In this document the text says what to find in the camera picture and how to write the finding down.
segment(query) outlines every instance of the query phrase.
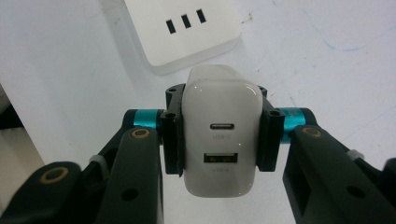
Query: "white charger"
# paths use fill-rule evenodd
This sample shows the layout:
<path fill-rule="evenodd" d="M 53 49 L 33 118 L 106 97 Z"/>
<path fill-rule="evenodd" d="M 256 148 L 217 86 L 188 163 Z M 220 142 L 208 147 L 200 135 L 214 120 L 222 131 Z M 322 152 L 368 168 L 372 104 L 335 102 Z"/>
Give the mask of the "white charger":
<path fill-rule="evenodd" d="M 227 198 L 253 185 L 262 92 L 227 65 L 192 68 L 182 98 L 184 181 L 199 197 Z"/>

